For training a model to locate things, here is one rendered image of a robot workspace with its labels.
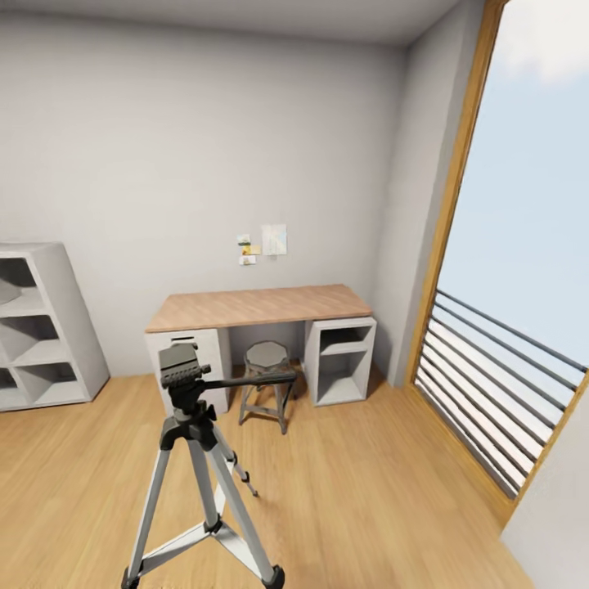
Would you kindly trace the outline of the camera tripod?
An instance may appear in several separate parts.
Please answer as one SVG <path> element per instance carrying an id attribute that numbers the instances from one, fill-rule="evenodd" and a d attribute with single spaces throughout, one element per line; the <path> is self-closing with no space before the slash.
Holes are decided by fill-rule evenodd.
<path id="1" fill-rule="evenodd" d="M 206 400 L 199 400 L 198 397 L 206 389 L 293 383 L 297 380 L 297 373 L 284 369 L 278 372 L 254 374 L 252 377 L 237 380 L 202 380 L 201 375 L 211 372 L 211 367 L 210 364 L 206 366 L 199 364 L 196 349 L 198 349 L 197 343 L 176 343 L 168 349 L 159 351 L 160 386 L 169 392 L 173 404 L 173 416 L 167 417 L 164 421 L 160 448 L 142 512 L 141 525 L 137 532 L 131 563 L 124 570 L 121 589 L 136 589 L 142 576 L 208 537 L 213 537 L 220 542 L 255 574 L 266 589 L 283 589 L 286 574 L 278 564 L 272 567 L 232 479 L 232 471 L 236 470 L 242 483 L 249 486 L 254 496 L 258 496 L 259 493 L 250 484 L 249 471 L 245 472 L 242 469 L 237 461 L 236 452 L 229 447 L 216 425 L 218 419 L 216 419 L 214 405 L 207 407 Z M 174 441 L 182 437 L 188 443 L 205 521 L 157 550 L 144 555 L 160 489 L 169 464 L 170 452 Z M 213 493 L 207 458 L 218 479 L 216 496 Z M 226 501 L 245 539 L 223 522 Z"/>

